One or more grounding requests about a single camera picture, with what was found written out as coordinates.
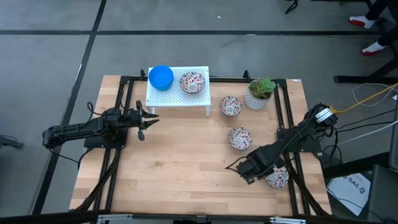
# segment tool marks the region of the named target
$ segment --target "white pot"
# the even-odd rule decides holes
[[[266,104],[268,104],[268,101],[269,99],[257,99],[254,97],[249,88],[247,88],[246,92],[244,93],[244,103],[252,110],[263,109]]]

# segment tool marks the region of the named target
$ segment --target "red and white sneaker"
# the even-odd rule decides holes
[[[370,29],[376,21],[370,21],[365,16],[350,16],[349,23],[356,26],[361,26],[365,29]]]
[[[381,46],[377,41],[362,50],[363,56],[373,56],[379,53],[381,50],[385,49],[386,46]]]

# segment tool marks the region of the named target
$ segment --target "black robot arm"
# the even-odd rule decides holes
[[[255,177],[262,179],[272,174],[273,166],[280,168],[285,165],[280,158],[284,151],[295,152],[309,136],[319,138],[327,129],[333,131],[336,121],[337,117],[329,107],[321,103],[315,105],[300,124],[287,130],[279,140],[250,152],[246,160],[237,166],[238,173],[248,184],[253,183]]]
[[[42,133],[43,146],[51,149],[67,141],[95,136],[101,136],[105,140],[112,141],[119,131],[134,127],[139,128],[138,137],[143,141],[142,130],[146,130],[159,120],[143,121],[143,118],[156,118],[158,115],[145,112],[140,101],[136,102],[136,106],[136,110],[129,109],[124,114],[119,108],[110,108],[104,111],[100,117],[93,118],[86,123],[52,126]]]

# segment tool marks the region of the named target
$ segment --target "blue cup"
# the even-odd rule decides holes
[[[166,65],[158,65],[149,72],[149,83],[159,91],[168,90],[173,83],[173,71]]]

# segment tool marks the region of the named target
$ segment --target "wooden tabletop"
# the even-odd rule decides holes
[[[96,111],[114,106],[120,76],[104,76]],[[287,80],[295,123],[307,112],[300,80]],[[211,113],[205,107],[157,108],[160,121],[137,138],[129,130],[122,150],[111,211],[125,213],[173,213],[208,215],[291,215],[289,190],[273,189],[265,181],[248,185],[240,176],[224,168],[261,145],[276,140],[278,128],[275,99],[264,110],[250,110],[244,103],[248,83],[210,83]],[[134,82],[131,106],[144,104],[146,82]],[[230,118],[222,114],[219,102],[224,96],[237,96],[242,112]],[[285,113],[282,91],[282,111]],[[233,149],[227,134],[233,127],[247,128],[253,137],[251,147]],[[98,181],[104,149],[94,149],[81,162],[70,208],[79,206]],[[322,169],[311,153],[301,153],[305,183],[315,199],[331,212]],[[104,187],[100,208],[104,207],[108,186]],[[300,191],[296,186],[298,208],[303,213]]]

